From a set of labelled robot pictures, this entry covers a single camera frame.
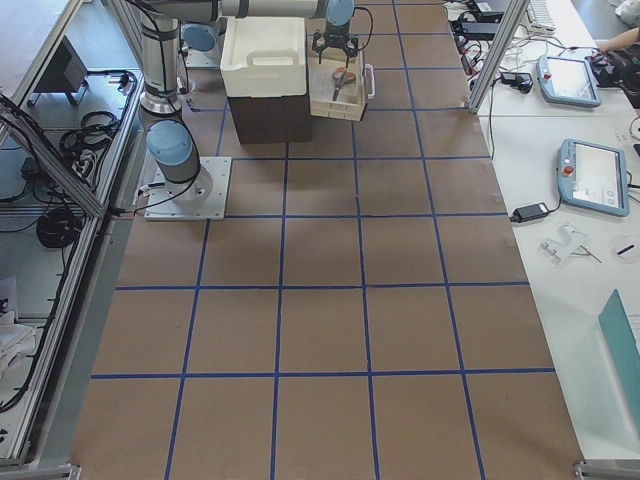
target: tiled floor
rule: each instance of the tiled floor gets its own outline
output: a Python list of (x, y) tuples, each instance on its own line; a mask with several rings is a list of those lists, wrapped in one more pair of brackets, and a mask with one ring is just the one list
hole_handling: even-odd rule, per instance
[(379, 88), (361, 123), (240, 145), (193, 73), (201, 154), (234, 157), (228, 217), (134, 220), (71, 456), (83, 478), (572, 478), (444, 11), (366, 3)]

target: robotic arm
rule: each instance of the robotic arm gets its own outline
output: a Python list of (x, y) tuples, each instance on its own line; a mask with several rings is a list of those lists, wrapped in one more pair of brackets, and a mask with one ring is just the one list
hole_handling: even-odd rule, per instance
[(221, 17), (326, 18), (325, 32), (316, 32), (312, 49), (319, 54), (338, 48), (349, 58), (358, 54), (358, 38), (349, 34), (354, 0), (127, 0), (142, 11), (144, 93), (141, 119), (147, 147), (165, 177), (174, 201), (206, 198), (211, 177), (201, 168), (178, 101), (177, 52), (180, 22), (210, 24)]

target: white bin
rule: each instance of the white bin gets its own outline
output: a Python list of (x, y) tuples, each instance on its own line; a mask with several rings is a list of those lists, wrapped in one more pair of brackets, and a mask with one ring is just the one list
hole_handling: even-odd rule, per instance
[(303, 18), (230, 18), (220, 70), (229, 97), (307, 92)]

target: blue joint cap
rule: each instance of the blue joint cap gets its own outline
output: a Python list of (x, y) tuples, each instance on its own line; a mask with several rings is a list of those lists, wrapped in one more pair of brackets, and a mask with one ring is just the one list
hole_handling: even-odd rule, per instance
[(190, 24), (182, 30), (182, 38), (189, 47), (199, 52), (208, 52), (218, 41), (215, 32), (206, 25)]
[(346, 25), (353, 17), (354, 8), (354, 0), (329, 0), (327, 22), (336, 27)]
[(175, 120), (162, 120), (147, 132), (147, 147), (158, 163), (175, 167), (189, 159), (193, 142), (184, 125)]

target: white plastic bag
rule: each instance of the white plastic bag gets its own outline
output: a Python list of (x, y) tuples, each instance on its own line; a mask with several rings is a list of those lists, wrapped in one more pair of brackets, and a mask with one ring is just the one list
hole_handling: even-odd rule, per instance
[(640, 0), (624, 0), (616, 8), (616, 15), (631, 27), (640, 26)]

